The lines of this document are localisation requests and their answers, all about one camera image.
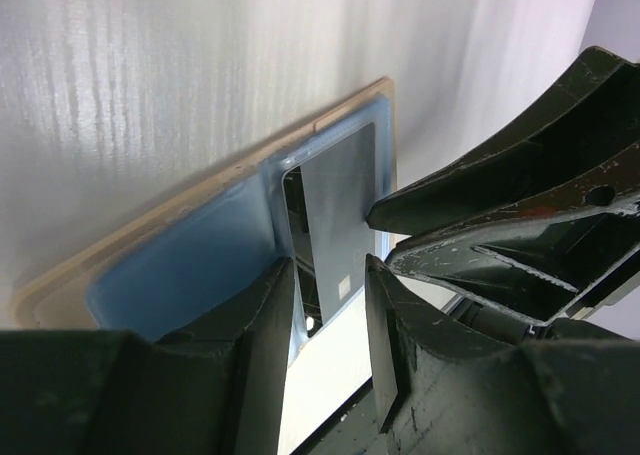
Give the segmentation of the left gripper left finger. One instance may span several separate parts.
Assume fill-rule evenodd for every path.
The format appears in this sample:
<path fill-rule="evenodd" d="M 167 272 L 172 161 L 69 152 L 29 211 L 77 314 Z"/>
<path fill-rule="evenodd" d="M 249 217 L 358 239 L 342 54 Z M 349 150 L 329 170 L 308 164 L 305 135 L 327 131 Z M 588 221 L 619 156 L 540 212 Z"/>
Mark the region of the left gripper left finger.
<path fill-rule="evenodd" d="M 281 258 L 156 342 L 120 330 L 1 335 L 5 454 L 274 454 L 295 291 Z"/>

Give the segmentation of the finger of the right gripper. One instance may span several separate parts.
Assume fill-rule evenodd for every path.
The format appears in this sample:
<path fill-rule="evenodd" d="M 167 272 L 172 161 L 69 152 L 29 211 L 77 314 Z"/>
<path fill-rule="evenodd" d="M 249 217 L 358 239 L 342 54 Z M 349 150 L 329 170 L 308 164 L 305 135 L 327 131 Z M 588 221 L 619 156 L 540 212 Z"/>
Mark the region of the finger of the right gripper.
<path fill-rule="evenodd" d="M 367 223 L 403 235 L 436 231 L 554 188 L 638 139 L 638 64 L 589 47 L 495 135 L 376 202 Z"/>
<path fill-rule="evenodd" d="M 530 325 L 637 287 L 639 144 L 545 192 L 411 237 L 387 265 Z"/>

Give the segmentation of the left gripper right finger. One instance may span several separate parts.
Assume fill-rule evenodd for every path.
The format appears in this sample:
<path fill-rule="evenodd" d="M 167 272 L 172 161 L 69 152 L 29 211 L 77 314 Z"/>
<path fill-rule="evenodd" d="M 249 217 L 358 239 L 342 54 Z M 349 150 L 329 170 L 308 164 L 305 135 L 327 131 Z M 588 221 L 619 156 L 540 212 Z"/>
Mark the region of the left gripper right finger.
<path fill-rule="evenodd" d="M 561 319 L 515 345 L 482 334 L 366 259 L 380 432 L 393 454 L 635 454 L 639 345 Z"/>

